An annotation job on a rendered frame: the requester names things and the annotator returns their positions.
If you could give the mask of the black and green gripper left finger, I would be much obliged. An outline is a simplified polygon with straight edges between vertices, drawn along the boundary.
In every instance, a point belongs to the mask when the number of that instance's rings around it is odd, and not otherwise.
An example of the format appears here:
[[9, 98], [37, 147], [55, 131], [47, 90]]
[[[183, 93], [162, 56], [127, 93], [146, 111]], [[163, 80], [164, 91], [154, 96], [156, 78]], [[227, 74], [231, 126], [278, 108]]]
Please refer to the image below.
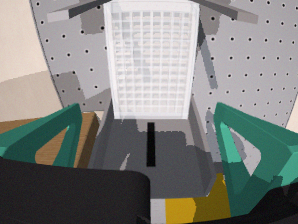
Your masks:
[[35, 154], [63, 131], [66, 133], [53, 166], [74, 167], [82, 114], [74, 103], [48, 116], [0, 134], [0, 156], [4, 159], [36, 163]]

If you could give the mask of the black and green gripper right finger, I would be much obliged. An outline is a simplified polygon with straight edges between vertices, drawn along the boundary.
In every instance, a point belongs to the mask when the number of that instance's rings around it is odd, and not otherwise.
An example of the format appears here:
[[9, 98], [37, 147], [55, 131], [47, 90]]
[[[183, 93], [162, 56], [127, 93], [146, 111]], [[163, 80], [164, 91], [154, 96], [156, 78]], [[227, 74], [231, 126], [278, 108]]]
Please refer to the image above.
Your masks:
[[[213, 119], [231, 217], [248, 214], [269, 190], [298, 182], [298, 133], [221, 102], [216, 104]], [[261, 153], [251, 176], [229, 127]]]

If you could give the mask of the grey perforated base plate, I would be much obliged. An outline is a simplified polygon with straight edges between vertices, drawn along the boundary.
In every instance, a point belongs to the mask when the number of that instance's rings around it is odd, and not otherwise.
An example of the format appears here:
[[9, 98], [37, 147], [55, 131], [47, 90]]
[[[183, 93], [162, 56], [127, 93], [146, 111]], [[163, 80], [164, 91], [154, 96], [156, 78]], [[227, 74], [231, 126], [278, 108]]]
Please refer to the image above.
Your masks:
[[[110, 77], [99, 5], [71, 19], [47, 13], [87, 0], [29, 0], [56, 94], [62, 106], [104, 110]], [[258, 16], [252, 24], [200, 5], [192, 94], [216, 174], [224, 170], [213, 116], [217, 102], [286, 128], [298, 96], [298, 0], [213, 0]], [[250, 176], [260, 151], [229, 127]], [[226, 182], [226, 181], [225, 181]]]

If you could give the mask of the yellow open bin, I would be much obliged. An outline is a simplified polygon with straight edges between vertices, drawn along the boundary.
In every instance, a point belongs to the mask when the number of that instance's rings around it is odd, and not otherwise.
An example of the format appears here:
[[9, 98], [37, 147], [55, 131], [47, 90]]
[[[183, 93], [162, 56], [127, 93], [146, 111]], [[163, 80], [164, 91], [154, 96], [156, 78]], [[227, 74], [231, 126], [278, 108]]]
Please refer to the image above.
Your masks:
[[208, 197], [165, 199], [166, 224], [211, 221], [231, 217], [225, 181], [222, 173]]

